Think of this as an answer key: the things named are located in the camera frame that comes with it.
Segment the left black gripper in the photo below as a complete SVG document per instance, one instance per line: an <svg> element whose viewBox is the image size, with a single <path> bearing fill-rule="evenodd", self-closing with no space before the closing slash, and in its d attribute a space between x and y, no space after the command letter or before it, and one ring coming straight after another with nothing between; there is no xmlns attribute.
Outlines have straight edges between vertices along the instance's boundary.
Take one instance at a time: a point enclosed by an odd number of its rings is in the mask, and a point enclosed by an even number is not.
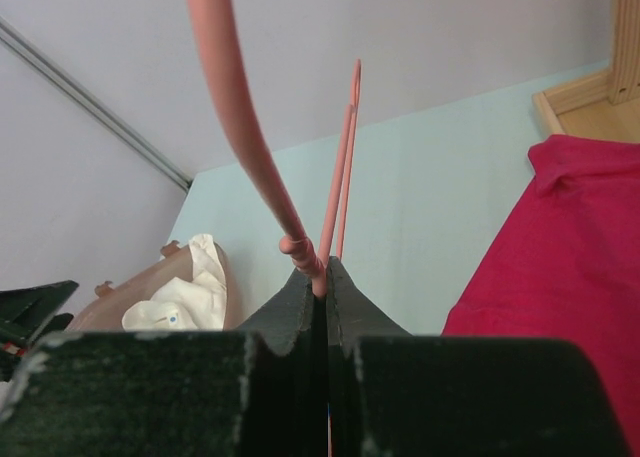
<svg viewBox="0 0 640 457"><path fill-rule="evenodd" d="M71 313L59 310L79 284L66 280L1 292L1 381L9 382L26 350L52 332L64 331Z"/></svg>

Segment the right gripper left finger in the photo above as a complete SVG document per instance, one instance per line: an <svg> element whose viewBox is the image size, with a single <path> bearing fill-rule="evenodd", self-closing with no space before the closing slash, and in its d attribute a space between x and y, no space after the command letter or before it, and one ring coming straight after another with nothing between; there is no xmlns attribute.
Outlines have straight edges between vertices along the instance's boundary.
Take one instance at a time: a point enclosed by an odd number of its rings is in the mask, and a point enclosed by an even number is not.
<svg viewBox="0 0 640 457"><path fill-rule="evenodd" d="M293 273L231 331L54 333L1 411L5 456L311 456L314 299Z"/></svg>

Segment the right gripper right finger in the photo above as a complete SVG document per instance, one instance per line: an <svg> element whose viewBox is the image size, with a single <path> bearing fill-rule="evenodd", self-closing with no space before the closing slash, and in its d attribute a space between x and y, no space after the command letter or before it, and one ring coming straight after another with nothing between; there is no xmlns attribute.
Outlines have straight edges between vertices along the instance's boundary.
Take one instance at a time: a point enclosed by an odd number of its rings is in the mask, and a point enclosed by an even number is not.
<svg viewBox="0 0 640 457"><path fill-rule="evenodd" d="M328 267L336 456L626 456L599 376L554 339L415 336Z"/></svg>

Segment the white t shirt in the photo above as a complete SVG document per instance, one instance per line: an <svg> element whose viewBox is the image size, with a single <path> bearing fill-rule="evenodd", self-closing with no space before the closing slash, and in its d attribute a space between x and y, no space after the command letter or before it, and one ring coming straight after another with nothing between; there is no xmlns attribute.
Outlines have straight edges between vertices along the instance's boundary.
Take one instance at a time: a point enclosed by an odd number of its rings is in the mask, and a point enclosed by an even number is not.
<svg viewBox="0 0 640 457"><path fill-rule="evenodd" d="M188 242L192 278L174 277L149 299L124 313L126 331L213 330L224 327L228 289L221 255L213 236L198 234Z"/></svg>

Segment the pink wire hanger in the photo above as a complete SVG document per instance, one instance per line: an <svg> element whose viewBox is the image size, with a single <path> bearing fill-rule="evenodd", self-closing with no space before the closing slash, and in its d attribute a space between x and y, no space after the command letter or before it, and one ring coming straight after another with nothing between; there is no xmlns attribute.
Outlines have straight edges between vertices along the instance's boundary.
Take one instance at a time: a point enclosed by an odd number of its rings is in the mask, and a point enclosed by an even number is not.
<svg viewBox="0 0 640 457"><path fill-rule="evenodd" d="M350 103L336 154L319 248L307 236L261 132L242 60L232 0L187 0L199 57L225 136L239 163L285 232L280 251L310 279L316 300L328 290L330 251L343 254L358 120L361 61L355 62Z"/></svg>

